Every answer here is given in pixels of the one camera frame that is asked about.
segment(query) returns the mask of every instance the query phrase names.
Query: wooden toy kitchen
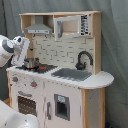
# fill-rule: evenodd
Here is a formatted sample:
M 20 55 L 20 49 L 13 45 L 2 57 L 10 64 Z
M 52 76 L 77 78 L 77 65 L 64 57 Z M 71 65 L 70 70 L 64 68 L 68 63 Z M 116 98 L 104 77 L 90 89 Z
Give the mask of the wooden toy kitchen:
M 30 40 L 34 69 L 7 69 L 10 106 L 37 116 L 41 128 L 105 128 L 105 87 L 114 77 L 101 71 L 101 12 L 20 14 Z

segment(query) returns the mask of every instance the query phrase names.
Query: burner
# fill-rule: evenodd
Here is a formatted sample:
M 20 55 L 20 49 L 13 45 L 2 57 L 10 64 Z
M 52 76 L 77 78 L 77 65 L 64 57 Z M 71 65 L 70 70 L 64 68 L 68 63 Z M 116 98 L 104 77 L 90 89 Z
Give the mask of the burner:
M 36 72 L 36 73 L 46 73 L 54 68 L 56 68 L 57 66 L 53 66 L 53 65 L 47 65 L 47 64 L 40 64 L 39 67 L 36 68 L 26 68 L 24 65 L 22 67 L 16 67 L 17 69 L 20 70 L 26 70 L 26 71 L 30 71 L 30 72 Z

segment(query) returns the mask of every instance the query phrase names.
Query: gray wall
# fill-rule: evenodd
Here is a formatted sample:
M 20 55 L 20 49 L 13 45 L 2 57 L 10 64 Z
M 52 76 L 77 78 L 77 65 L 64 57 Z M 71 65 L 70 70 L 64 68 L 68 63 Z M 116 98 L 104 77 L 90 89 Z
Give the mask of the gray wall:
M 114 83 L 106 88 L 106 121 L 111 122 L 114 128 L 128 128 L 128 1 L 4 0 L 4 3 L 10 39 L 22 35 L 19 13 L 103 11 L 102 70 L 115 77 Z
M 6 36 L 6 27 L 4 20 L 4 10 L 2 6 L 2 1 L 0 0 L 0 35 Z M 8 82 L 7 82 L 7 73 L 6 65 L 0 70 L 0 99 L 5 100 L 8 98 Z

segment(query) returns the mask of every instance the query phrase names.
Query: sink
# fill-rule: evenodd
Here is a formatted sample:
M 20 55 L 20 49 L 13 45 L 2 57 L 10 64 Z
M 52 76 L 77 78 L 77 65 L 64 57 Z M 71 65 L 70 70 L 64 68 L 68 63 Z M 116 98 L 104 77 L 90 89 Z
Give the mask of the sink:
M 62 68 L 51 74 L 53 77 L 59 77 L 63 79 L 73 80 L 73 81 L 84 81 L 92 75 L 91 72 L 81 71 L 69 68 Z

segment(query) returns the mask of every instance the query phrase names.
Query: pot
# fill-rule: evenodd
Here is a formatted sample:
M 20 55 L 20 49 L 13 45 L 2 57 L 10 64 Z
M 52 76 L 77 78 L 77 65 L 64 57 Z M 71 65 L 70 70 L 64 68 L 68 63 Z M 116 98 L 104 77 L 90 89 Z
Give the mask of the pot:
M 38 68 L 39 58 L 27 58 L 24 60 L 24 66 L 26 68 Z

